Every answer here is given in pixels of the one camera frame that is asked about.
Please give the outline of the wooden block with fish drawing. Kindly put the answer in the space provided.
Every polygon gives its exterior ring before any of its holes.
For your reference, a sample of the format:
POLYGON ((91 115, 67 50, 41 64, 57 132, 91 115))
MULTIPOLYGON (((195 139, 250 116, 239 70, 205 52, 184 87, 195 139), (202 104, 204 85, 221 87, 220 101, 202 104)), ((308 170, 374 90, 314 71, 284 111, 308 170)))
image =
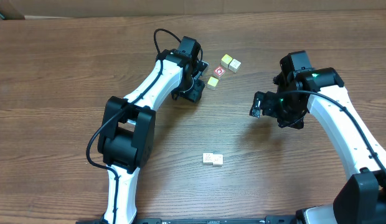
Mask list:
POLYGON ((213 166, 222 166, 224 164, 224 157, 222 154, 213 154, 212 155, 212 165, 213 166))

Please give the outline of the wooden block with M outline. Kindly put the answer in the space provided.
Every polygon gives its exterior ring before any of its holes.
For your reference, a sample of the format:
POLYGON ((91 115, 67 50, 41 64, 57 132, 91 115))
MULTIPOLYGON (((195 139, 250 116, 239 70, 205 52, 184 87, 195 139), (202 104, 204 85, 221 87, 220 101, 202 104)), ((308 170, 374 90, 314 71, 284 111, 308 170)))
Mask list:
POLYGON ((203 153, 202 162, 204 164, 213 164, 214 154, 213 153, 203 153))

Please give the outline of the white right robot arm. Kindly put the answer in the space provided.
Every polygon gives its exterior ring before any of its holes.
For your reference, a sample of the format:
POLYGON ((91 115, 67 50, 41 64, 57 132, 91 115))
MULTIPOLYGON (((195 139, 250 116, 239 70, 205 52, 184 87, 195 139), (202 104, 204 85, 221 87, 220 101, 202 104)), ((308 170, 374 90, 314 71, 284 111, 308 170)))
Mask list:
POLYGON ((301 129, 313 115, 332 142, 347 182, 333 203, 267 216, 265 223, 386 223, 386 150, 369 131, 332 67, 312 67, 305 51, 280 60, 276 92, 258 91, 250 116, 275 118, 280 128, 301 129))

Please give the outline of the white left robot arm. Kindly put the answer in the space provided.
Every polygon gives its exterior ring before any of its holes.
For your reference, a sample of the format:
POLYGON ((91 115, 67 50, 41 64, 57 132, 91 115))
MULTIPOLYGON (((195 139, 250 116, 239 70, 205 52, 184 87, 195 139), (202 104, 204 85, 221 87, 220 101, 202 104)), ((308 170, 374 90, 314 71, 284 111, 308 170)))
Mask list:
POLYGON ((178 48, 158 54, 152 72, 137 89, 107 101, 98 152, 108 171, 109 195, 100 223, 134 222, 138 175, 153 150, 156 112, 167 96, 193 103, 201 99, 205 83, 200 76, 209 65, 198 58, 200 51, 198 41, 183 37, 178 48))

